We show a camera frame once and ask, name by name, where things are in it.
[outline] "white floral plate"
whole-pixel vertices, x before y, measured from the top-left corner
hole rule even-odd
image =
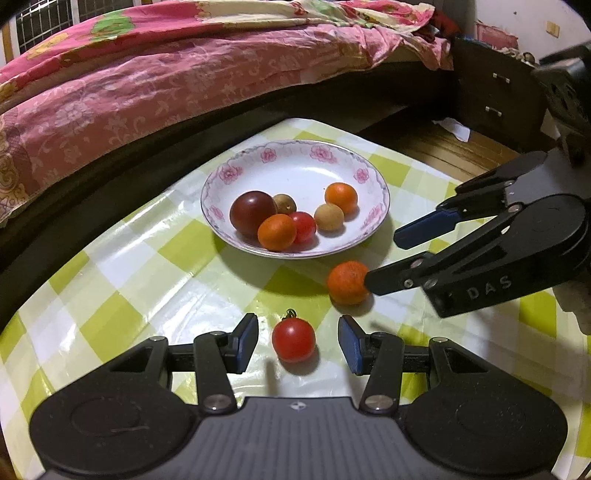
[[[336,181],[353,186],[359,197],[358,211],[346,218],[340,232],[318,232],[305,245],[269,252],[230,223],[232,203],[250,190],[271,196],[286,193],[299,211],[314,215],[324,203],[326,187]],[[241,151],[211,173],[201,193],[203,214],[220,238],[240,250],[272,258],[316,258],[354,247],[376,231],[389,207],[388,186],[371,163],[337,145],[309,140],[271,142]]]

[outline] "pink blanket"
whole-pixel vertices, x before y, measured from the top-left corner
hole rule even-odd
[[[272,90],[371,69],[401,45],[449,69],[446,41],[412,35],[432,14],[393,0],[171,0],[54,35],[0,70],[0,222],[133,140]]]

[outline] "tablecloth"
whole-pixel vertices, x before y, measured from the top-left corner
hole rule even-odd
[[[229,247],[207,226],[200,208],[207,175],[243,148],[293,138],[350,148],[388,182],[389,218],[362,245],[315,260],[279,261]],[[392,233],[453,195],[456,183],[400,153],[305,119],[286,120],[197,168],[72,258],[2,332],[0,421],[17,474],[35,478],[42,471],[27,424],[52,392],[149,336],[189,343],[203,332],[232,330],[245,312],[258,315],[260,334],[247,372],[230,375],[239,401],[246,395],[358,400],[364,379],[348,372],[336,335],[337,320],[346,312],[366,331],[396,333],[414,345],[446,336],[552,397],[569,422],[554,471],[576,478],[591,457],[590,344],[551,291],[448,319],[435,314],[420,290],[347,309],[329,299],[325,280],[332,266],[356,259],[373,268],[424,249],[402,251]],[[479,225],[460,224],[427,247],[439,251]],[[272,350],[270,332],[289,308],[316,329],[319,357],[287,370]],[[423,376],[405,374],[403,400],[412,401],[425,388]],[[191,374],[175,374],[173,391],[196,402]]]

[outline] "wooden floor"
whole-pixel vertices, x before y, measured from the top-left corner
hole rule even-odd
[[[433,124],[420,112],[386,119],[359,134],[384,147],[422,161],[460,181],[474,178],[515,158],[518,153],[477,132],[468,143]]]

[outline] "nightstand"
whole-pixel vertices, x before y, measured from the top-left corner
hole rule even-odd
[[[453,46],[456,118],[517,151],[535,149],[547,101],[533,68],[469,40]]]

